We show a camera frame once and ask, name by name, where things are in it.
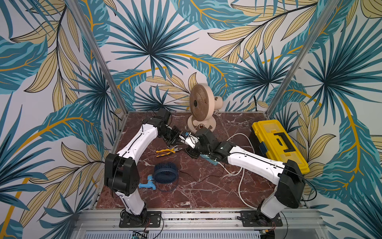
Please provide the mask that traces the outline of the teal white power strip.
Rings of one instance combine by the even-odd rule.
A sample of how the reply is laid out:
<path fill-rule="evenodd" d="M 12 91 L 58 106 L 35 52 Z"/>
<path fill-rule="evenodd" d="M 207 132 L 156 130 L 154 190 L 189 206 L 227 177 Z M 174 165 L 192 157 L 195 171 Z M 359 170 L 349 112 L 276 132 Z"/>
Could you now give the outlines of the teal white power strip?
<path fill-rule="evenodd" d="M 212 160 L 208 155 L 201 154 L 200 157 L 203 158 L 203 159 L 205 159 L 205 160 L 207 160 L 209 163 L 211 163 L 211 164 L 213 164 L 213 165 L 215 165 L 215 166 L 218 165 L 218 162 L 215 161 L 215 160 Z"/>

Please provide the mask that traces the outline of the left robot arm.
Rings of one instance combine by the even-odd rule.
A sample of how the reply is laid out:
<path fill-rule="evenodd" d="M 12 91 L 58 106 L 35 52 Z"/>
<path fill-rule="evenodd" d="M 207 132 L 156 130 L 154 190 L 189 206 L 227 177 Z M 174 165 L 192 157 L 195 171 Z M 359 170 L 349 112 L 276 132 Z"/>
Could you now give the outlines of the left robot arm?
<path fill-rule="evenodd" d="M 150 143 L 161 138 L 169 148 L 159 150 L 159 156 L 175 153 L 181 132 L 169 126 L 170 111 L 162 108 L 159 112 L 142 121 L 142 125 L 132 140 L 116 154 L 108 154 L 105 159 L 104 185 L 123 202 L 129 216 L 146 217 L 146 205 L 138 192 L 140 181 L 138 161 Z"/>

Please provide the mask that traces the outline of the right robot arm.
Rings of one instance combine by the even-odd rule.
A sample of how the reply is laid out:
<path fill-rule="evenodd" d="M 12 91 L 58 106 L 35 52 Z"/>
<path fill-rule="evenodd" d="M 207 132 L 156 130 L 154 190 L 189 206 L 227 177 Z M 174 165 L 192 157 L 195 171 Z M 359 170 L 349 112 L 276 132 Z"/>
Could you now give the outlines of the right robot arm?
<path fill-rule="evenodd" d="M 305 181 L 296 162 L 274 161 L 229 141 L 219 141 L 206 128 L 195 134 L 181 134 L 180 142 L 186 144 L 187 150 L 196 156 L 207 155 L 212 160 L 241 167 L 273 183 L 273 193 L 256 208 L 258 218 L 273 219 L 285 208 L 296 209 L 300 206 Z"/>

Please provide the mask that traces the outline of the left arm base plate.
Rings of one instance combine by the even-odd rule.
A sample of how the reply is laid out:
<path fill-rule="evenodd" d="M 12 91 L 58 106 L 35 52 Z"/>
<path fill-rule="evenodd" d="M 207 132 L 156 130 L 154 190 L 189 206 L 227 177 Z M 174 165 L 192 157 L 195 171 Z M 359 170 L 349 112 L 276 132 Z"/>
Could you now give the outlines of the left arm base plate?
<path fill-rule="evenodd" d="M 125 210 L 120 213 L 120 228 L 159 228 L 162 212 L 143 210 L 140 215 L 133 215 Z"/>

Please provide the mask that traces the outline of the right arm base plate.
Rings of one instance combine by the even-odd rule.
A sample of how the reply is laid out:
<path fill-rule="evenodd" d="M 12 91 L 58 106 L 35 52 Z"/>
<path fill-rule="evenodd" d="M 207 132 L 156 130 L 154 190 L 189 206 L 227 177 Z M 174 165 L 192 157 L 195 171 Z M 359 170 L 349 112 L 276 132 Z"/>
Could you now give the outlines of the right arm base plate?
<path fill-rule="evenodd" d="M 283 226 L 281 217 L 277 214 L 274 218 L 270 219 L 257 211 L 240 211 L 240 215 L 236 217 L 242 222 L 243 227 L 266 227 L 275 228 Z"/>

